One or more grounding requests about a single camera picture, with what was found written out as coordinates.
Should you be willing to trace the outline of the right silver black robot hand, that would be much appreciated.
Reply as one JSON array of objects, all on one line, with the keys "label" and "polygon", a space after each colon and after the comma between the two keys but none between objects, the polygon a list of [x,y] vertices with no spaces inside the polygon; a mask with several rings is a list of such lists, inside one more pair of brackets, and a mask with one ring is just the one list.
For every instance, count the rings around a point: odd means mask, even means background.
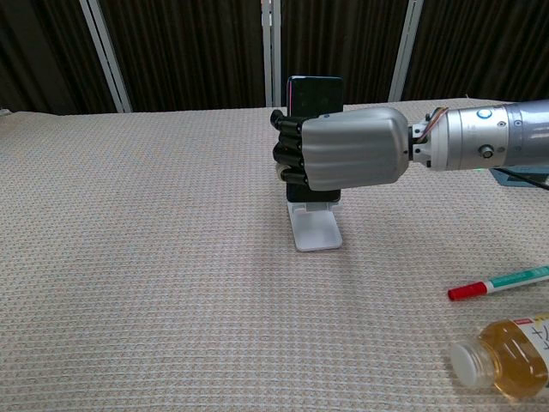
[{"label": "right silver black robot hand", "polygon": [[317,117],[274,110],[279,131],[273,148],[279,179],[312,191],[392,184],[409,166],[407,118],[391,107],[370,107]]}]

